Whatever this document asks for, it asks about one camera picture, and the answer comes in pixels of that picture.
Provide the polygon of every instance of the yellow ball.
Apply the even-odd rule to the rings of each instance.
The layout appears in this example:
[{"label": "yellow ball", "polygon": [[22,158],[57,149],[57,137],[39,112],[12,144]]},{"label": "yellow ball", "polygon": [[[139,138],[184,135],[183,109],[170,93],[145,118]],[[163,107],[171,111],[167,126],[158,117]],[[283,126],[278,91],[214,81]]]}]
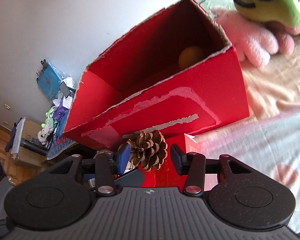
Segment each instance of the yellow ball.
[{"label": "yellow ball", "polygon": [[179,68],[184,70],[206,58],[206,53],[198,46],[191,46],[183,50],[179,56]]}]

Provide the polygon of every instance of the wall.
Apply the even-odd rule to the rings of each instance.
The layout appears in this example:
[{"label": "wall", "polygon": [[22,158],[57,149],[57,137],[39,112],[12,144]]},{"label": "wall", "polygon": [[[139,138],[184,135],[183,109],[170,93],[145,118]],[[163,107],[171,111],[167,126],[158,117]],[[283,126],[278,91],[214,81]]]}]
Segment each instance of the wall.
[{"label": "wall", "polygon": [[176,1],[0,0],[0,124],[11,129],[22,116],[44,121],[50,104],[35,81],[40,60],[78,81],[115,39]]}]

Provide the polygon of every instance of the green plush toy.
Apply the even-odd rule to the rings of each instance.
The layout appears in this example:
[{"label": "green plush toy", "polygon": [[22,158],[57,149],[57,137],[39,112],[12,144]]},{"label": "green plush toy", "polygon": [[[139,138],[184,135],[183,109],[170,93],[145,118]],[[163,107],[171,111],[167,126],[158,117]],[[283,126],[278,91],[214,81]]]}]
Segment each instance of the green plush toy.
[{"label": "green plush toy", "polygon": [[257,22],[277,21],[286,27],[300,27],[298,0],[233,0],[245,18]]}]

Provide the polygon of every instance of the pink spot on sheet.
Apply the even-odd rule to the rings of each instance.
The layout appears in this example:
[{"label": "pink spot on sheet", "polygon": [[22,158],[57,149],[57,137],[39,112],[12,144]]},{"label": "pink spot on sheet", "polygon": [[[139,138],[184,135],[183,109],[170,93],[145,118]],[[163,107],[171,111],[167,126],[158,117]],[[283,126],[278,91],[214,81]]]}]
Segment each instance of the pink spot on sheet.
[{"label": "pink spot on sheet", "polygon": [[298,177],[299,172],[288,165],[278,164],[274,168],[274,180],[286,187],[289,187],[291,184],[296,182]]}]

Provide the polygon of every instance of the cardboard box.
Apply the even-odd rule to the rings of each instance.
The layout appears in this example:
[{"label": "cardboard box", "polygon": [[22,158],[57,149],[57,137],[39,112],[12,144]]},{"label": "cardboard box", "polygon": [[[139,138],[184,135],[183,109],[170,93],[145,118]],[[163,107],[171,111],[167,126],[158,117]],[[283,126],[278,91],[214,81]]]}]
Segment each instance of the cardboard box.
[{"label": "cardboard box", "polygon": [[139,169],[144,172],[145,180],[141,187],[178,187],[182,191],[186,182],[186,175],[180,176],[174,168],[171,157],[170,147],[172,144],[177,144],[183,152],[198,152],[197,142],[192,139],[191,135],[181,134],[166,140],[168,144],[168,156],[165,158],[161,168],[155,171],[146,172],[140,167]]},{"label": "cardboard box", "polygon": [[[23,125],[21,137],[34,142],[33,139],[37,138],[37,134],[41,129],[40,125],[26,119]],[[25,168],[41,168],[42,162],[44,162],[45,159],[46,157],[41,156],[40,154],[29,151],[23,147],[19,147],[17,158],[15,160],[12,159],[12,162],[15,165]]]},{"label": "cardboard box", "polygon": [[[183,71],[180,53],[208,57]],[[139,131],[165,138],[215,129],[249,116],[242,71],[224,31],[193,0],[157,12],[84,70],[64,134],[116,149]]]}]

